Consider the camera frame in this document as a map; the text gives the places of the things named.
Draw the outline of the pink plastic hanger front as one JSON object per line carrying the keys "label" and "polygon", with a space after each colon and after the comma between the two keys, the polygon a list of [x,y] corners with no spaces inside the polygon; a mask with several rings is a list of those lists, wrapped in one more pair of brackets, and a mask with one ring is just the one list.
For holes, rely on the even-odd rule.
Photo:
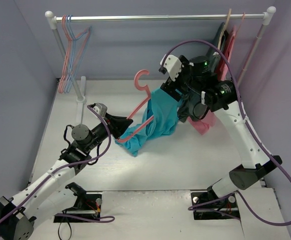
{"label": "pink plastic hanger front", "polygon": [[[146,98],[144,100],[142,100],[136,107],[135,109],[130,113],[130,115],[127,117],[127,119],[132,119],[134,117],[134,115],[145,105],[148,103],[149,100],[151,100],[151,91],[150,88],[147,84],[145,85],[140,85],[139,83],[139,79],[142,75],[149,75],[150,72],[146,69],[142,69],[140,71],[138,71],[135,76],[134,76],[134,80],[133,80],[133,84],[134,87],[141,92],[145,92],[146,93]],[[126,136],[126,137],[120,137],[118,138],[116,141],[118,143],[125,143],[128,140],[130,140],[133,136],[135,136],[137,133],[139,133],[141,130],[143,130],[152,120],[154,119],[154,116],[152,115],[149,119],[147,119],[145,122],[143,122],[133,133],[131,133],[130,135]]]}

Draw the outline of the teal t shirt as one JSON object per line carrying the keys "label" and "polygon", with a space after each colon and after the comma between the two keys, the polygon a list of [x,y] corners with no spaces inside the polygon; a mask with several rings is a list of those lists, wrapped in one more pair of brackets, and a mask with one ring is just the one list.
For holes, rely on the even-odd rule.
{"label": "teal t shirt", "polygon": [[176,101],[162,89],[152,91],[141,122],[144,123],[150,117],[153,117],[153,120],[128,141],[115,143],[136,157],[147,141],[170,136],[175,132],[179,121],[177,111],[180,105],[180,101]]}

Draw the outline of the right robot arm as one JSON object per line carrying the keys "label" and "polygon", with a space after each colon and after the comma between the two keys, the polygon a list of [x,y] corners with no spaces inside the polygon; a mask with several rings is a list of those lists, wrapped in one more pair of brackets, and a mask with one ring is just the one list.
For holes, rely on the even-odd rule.
{"label": "right robot arm", "polygon": [[237,96],[235,84],[231,80],[218,80],[217,74],[210,70],[207,56],[188,60],[183,55],[170,54],[160,64],[163,67],[159,71],[169,75],[161,89],[181,103],[178,119],[197,122],[211,111],[226,128],[240,156],[241,164],[212,184],[205,197],[216,200],[246,190],[283,163],[280,156],[272,155],[262,146]]}

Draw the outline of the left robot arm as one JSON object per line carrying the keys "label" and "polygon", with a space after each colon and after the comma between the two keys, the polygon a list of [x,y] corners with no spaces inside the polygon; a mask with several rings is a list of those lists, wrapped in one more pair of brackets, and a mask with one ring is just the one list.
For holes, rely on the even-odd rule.
{"label": "left robot arm", "polygon": [[72,142],[61,151],[58,160],[36,181],[10,198],[0,198],[0,237],[27,240],[49,218],[63,210],[81,207],[85,191],[71,179],[94,158],[90,152],[105,139],[119,138],[133,123],[132,119],[105,114],[100,124],[89,129],[72,126]]}

